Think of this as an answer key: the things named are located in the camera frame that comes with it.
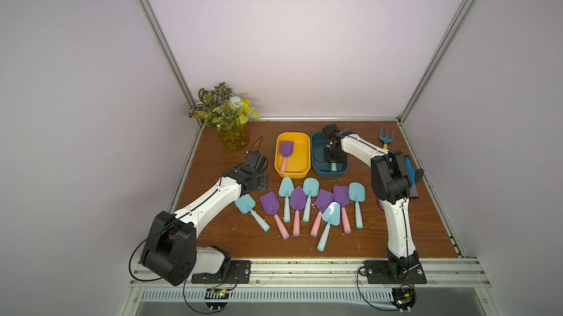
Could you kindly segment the dark teal storage box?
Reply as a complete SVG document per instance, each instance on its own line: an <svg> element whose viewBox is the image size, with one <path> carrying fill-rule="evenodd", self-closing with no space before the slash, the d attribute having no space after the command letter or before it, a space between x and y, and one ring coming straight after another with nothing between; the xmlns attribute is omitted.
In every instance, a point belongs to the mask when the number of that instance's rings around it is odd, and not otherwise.
<svg viewBox="0 0 563 316"><path fill-rule="evenodd" d="M331 172L331 163L325 161L324 150L327 140L322 131L314 133L311 137L312 168L320 178L340 178L349 168L349 163L337 163L337 171Z"/></svg>

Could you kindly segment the yellow plastic storage box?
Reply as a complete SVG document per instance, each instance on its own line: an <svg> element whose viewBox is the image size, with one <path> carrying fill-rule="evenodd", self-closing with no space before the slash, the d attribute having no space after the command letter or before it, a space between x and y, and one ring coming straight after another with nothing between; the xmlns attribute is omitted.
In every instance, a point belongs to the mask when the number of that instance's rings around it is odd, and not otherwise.
<svg viewBox="0 0 563 316"><path fill-rule="evenodd" d="M283 143L291 142L293 152L286 158L282 153ZM306 178L312 166L311 139L301 132L284 132L278 135L274 168L282 178Z"/></svg>

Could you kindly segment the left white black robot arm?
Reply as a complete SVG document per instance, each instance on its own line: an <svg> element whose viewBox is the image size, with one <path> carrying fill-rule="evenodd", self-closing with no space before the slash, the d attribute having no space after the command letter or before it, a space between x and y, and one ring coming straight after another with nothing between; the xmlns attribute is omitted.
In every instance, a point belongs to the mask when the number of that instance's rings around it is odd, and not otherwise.
<svg viewBox="0 0 563 316"><path fill-rule="evenodd" d="M229 278L231 255L218 247L199 247L197 239L227 206L245 194L268 188L268 162L266 156L249 151L244 162L223 172L195 201L173 213L159 213L140 244L141 265L173 286L192 276Z"/></svg>

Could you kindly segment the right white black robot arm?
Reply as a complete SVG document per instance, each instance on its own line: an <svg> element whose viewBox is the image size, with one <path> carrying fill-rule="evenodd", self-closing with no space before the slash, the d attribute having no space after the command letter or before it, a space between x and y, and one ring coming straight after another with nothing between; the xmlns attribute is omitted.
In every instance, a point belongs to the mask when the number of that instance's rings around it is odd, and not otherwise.
<svg viewBox="0 0 563 316"><path fill-rule="evenodd" d="M352 155L364 162L371 171L371 187L383 203L388 232L388 274L404 279L419 266L419 256L413 242L409 217L411 190L424 173L412 170L407 158L398 150L378 147L353 131L338 129L329 124L322 129L327 140L325 159L344 162Z"/></svg>

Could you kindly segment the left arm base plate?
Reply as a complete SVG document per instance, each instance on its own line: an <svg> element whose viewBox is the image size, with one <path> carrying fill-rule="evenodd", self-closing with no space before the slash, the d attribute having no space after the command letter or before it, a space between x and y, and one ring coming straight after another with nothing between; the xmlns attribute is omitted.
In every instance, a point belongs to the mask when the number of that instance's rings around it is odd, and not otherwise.
<svg viewBox="0 0 563 316"><path fill-rule="evenodd" d="M249 284L252 271L250 260L230 260L229 265L224 265L217 273L193 274L189 282L192 284Z"/></svg>

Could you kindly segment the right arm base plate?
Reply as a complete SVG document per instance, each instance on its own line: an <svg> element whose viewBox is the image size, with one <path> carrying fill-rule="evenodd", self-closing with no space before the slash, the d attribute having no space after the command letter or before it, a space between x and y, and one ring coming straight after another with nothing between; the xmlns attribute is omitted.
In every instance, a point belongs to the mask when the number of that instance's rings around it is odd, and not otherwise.
<svg viewBox="0 0 563 316"><path fill-rule="evenodd" d="M428 280L421 263L404 269L390 260L365 260L364 273L371 285L425 285Z"/></svg>

